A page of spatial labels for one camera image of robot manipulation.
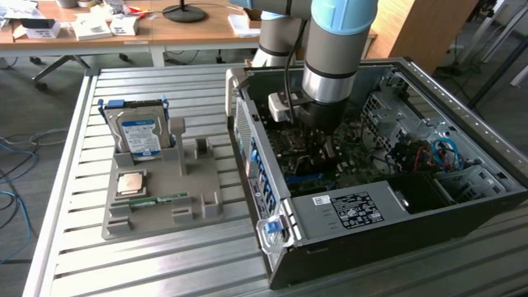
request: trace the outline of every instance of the green circuit board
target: green circuit board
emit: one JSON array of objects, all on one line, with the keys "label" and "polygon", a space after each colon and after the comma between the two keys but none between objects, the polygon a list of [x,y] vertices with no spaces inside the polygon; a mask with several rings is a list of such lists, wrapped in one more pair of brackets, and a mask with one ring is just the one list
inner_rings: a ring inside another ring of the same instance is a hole
[{"label": "green circuit board", "polygon": [[358,141],[360,123],[357,121],[348,121],[345,118],[334,131],[332,139],[337,154],[334,166],[300,177],[293,168],[298,159],[306,157],[308,153],[298,128],[289,123],[274,123],[272,120],[265,121],[264,125],[292,197],[370,183],[389,174],[388,167],[376,168],[369,150]]}]

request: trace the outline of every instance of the paper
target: paper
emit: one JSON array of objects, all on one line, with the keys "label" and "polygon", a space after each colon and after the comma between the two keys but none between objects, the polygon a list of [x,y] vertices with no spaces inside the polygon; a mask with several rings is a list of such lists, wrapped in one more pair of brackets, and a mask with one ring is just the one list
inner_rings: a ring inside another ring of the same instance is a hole
[{"label": "paper", "polygon": [[36,2],[24,0],[0,0],[1,19],[45,19],[36,9]]},{"label": "paper", "polygon": [[249,29],[248,21],[242,15],[229,14],[229,24],[236,36],[241,38],[258,37],[261,34],[260,29]]}]

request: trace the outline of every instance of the aluminum slotted table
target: aluminum slotted table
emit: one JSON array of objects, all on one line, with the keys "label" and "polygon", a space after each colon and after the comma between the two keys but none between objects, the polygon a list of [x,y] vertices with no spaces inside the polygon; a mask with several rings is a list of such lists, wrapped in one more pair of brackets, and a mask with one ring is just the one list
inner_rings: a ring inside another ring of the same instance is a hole
[{"label": "aluminum slotted table", "polygon": [[[24,296],[496,296],[522,291],[526,203],[464,239],[268,290],[226,135],[229,67],[241,64],[104,69],[86,74]],[[185,116],[186,141],[209,137],[224,202],[244,205],[244,211],[216,225],[105,241],[100,233],[113,139],[96,102],[100,98],[160,99],[162,94],[170,116]]]}]

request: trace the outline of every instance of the table leg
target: table leg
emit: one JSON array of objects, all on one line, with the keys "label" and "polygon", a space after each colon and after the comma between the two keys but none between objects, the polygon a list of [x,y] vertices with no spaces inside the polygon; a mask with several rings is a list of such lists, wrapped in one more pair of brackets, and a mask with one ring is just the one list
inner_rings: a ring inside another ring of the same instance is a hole
[{"label": "table leg", "polygon": [[165,47],[162,45],[150,46],[152,63],[154,67],[165,67],[164,52]]}]

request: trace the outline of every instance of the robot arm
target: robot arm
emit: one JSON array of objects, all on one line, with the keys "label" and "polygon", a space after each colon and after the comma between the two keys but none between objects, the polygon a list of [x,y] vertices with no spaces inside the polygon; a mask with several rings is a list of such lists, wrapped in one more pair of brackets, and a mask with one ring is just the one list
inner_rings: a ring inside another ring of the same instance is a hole
[{"label": "robot arm", "polygon": [[301,84],[302,96],[310,102],[302,103],[297,117],[310,129],[330,134],[341,122],[340,112],[352,94],[362,48],[376,18],[377,0],[230,0],[230,2],[266,11],[256,60],[258,63],[261,56],[266,56],[268,61],[273,60],[273,62],[264,66],[278,66],[285,63],[285,53],[293,46],[288,33],[290,30],[285,29],[298,28],[293,17],[310,20]]}]

